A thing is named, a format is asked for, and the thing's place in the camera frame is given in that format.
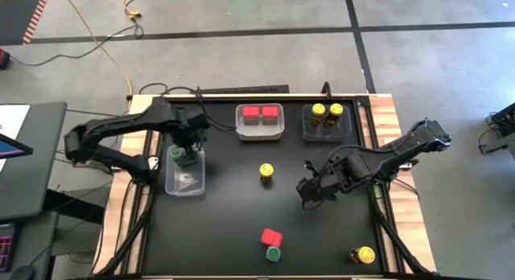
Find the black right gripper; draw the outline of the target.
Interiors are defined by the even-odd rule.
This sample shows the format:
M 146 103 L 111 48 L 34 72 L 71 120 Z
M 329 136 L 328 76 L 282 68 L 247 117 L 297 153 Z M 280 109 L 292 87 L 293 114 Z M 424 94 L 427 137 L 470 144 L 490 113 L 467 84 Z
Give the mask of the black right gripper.
M 335 173 L 319 174 L 299 181 L 296 190 L 304 203 L 318 203 L 322 200 L 337 201 L 340 191 L 340 177 Z

